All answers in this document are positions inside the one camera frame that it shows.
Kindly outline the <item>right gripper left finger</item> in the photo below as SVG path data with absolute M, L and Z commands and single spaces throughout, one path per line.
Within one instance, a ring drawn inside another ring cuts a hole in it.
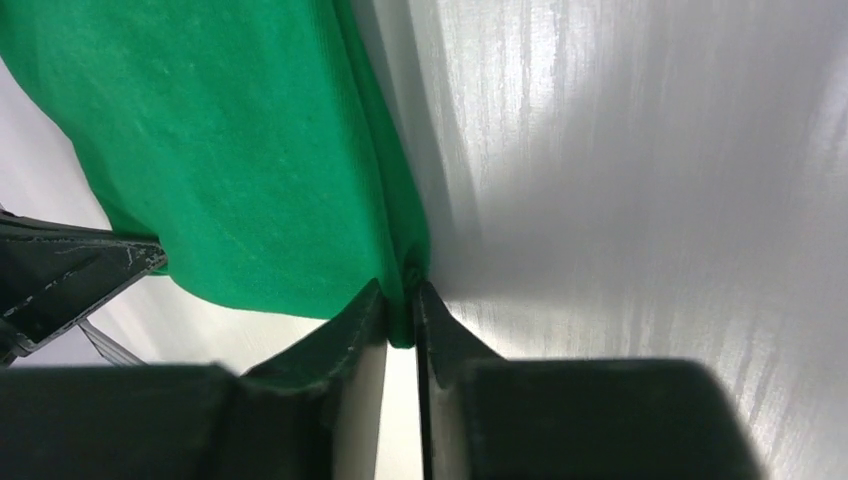
M 5 479 L 371 479 L 386 301 L 334 318 L 242 375 L 210 365 L 1 374 Z

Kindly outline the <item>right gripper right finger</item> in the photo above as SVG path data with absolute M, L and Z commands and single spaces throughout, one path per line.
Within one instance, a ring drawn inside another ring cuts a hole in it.
M 411 301 L 427 479 L 758 479 L 718 379 L 688 359 L 509 360 L 430 283 Z

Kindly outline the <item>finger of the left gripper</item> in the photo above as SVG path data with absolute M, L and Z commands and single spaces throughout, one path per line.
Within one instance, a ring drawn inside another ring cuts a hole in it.
M 1 213 L 1 363 L 43 348 L 165 266 L 154 239 Z

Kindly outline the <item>green t shirt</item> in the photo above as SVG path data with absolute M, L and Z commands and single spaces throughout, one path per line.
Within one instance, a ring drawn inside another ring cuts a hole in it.
M 377 280 L 413 345 L 427 221 L 350 2 L 5 1 L 1 57 L 180 287 L 330 318 Z

